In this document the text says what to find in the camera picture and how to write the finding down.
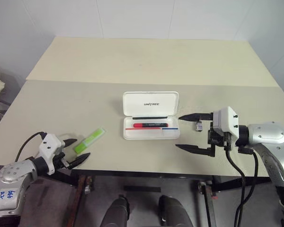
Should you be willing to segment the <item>thin black pen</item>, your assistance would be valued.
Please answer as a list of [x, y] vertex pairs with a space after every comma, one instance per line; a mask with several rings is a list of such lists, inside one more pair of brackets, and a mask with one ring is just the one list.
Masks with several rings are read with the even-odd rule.
[[143, 117], [133, 117], [133, 120], [152, 120], [152, 119], [167, 119], [167, 116], [143, 116]]

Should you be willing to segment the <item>red marker with black cap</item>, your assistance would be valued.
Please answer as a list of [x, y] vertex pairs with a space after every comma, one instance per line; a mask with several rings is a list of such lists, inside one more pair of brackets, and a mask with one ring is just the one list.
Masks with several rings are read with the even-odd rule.
[[169, 125], [167, 123], [134, 123], [134, 128], [166, 128]]

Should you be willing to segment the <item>thin red pencil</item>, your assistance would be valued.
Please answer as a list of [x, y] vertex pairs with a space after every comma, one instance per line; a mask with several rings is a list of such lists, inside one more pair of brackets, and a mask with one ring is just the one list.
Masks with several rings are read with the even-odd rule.
[[162, 130], [161, 127], [146, 127], [146, 128], [125, 128], [126, 131], [130, 130]]

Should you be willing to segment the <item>dark rounded shape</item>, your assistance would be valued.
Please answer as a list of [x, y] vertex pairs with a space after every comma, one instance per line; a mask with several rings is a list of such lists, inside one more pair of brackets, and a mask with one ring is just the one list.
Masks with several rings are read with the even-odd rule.
[[163, 227], [194, 227], [180, 201], [166, 195], [159, 198], [158, 216]]
[[106, 211], [100, 227], [127, 227], [130, 217], [130, 204], [127, 198], [119, 195]]

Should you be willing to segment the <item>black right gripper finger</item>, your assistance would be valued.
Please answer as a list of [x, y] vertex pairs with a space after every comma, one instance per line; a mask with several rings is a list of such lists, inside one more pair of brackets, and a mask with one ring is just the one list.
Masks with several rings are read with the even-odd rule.
[[192, 113], [183, 115], [178, 118], [179, 120], [188, 121], [188, 122], [199, 122], [199, 121], [212, 121], [213, 113]]
[[199, 148], [198, 146], [188, 144], [176, 144], [175, 146], [192, 154], [215, 157], [215, 147]]

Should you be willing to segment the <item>white hard pencil case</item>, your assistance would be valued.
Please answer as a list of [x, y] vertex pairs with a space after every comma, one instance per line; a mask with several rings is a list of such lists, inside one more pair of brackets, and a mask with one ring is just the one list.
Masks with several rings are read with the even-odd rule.
[[[168, 128], [179, 128], [179, 93], [176, 91], [136, 91], [123, 93], [123, 137], [126, 140], [173, 140], [180, 136], [178, 130], [130, 130], [134, 123], [167, 123]], [[167, 116], [167, 119], [133, 120], [133, 117]]]

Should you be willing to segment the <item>dark grey chair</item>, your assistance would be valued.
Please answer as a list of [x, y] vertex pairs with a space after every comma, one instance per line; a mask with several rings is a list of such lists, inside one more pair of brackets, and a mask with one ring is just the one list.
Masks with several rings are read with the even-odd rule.
[[0, 71], [0, 80], [5, 83], [5, 87], [0, 93], [0, 103], [9, 107], [25, 81], [17, 74], [8, 71]]

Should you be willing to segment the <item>rusty metal table leg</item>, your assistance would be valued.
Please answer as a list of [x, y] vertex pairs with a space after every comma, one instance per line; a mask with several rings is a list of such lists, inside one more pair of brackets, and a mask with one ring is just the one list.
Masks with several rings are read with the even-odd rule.
[[200, 181], [198, 183], [198, 190], [204, 197], [208, 227], [217, 227], [211, 186], [207, 182]]
[[78, 176], [78, 185], [71, 204], [71, 211], [68, 218], [67, 227], [75, 227], [80, 202], [84, 194], [88, 194], [94, 190], [95, 176], [87, 173], [75, 172]]

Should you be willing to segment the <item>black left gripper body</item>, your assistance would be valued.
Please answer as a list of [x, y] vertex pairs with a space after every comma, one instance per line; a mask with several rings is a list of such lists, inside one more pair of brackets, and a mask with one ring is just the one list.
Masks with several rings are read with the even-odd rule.
[[63, 150], [64, 150], [64, 146], [59, 147], [54, 152], [53, 166], [54, 166], [55, 169], [68, 168], [70, 166], [70, 164], [64, 158], [65, 157], [65, 153], [64, 153]]

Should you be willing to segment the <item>black table crossbar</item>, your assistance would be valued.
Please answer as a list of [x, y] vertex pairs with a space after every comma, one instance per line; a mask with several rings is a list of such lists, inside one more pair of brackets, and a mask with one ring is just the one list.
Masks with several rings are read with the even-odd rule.
[[[269, 177], [251, 177], [251, 176], [246, 177], [245, 181], [246, 181], [245, 186], [252, 186], [253, 183], [255, 183], [255, 185], [257, 185], [257, 184], [263, 184], [263, 183], [270, 183], [271, 182]], [[242, 186], [242, 179], [237, 178], [237, 179], [226, 181], [226, 182], [223, 182], [223, 183], [214, 182], [212, 184], [212, 191], [213, 192], [227, 191], [227, 190], [232, 190], [232, 189], [238, 189], [241, 186]]]

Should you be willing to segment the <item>black tape strip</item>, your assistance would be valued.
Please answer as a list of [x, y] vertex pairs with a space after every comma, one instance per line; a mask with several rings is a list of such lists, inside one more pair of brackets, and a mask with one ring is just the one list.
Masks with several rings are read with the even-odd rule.
[[156, 192], [160, 193], [160, 187], [150, 187], [150, 186], [133, 186], [133, 185], [125, 185], [123, 187], [125, 191], [128, 192]]

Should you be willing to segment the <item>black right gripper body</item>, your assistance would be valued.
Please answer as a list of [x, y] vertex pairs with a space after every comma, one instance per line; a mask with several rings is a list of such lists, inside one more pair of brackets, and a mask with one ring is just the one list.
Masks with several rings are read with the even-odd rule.
[[208, 131], [207, 143], [210, 147], [208, 151], [215, 151], [215, 147], [223, 147], [225, 151], [231, 151], [231, 134], [229, 132], [222, 132], [219, 134], [213, 127], [213, 113], [210, 113], [210, 129]]

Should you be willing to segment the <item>green highlighter marker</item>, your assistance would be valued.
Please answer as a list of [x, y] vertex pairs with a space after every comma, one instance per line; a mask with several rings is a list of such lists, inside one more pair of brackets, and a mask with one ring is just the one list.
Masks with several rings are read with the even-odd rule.
[[86, 137], [80, 144], [74, 147], [74, 151], [76, 154], [81, 154], [85, 151], [91, 144], [93, 144], [96, 140], [101, 138], [106, 131], [103, 128], [98, 128], [94, 132], [92, 132], [88, 137]]

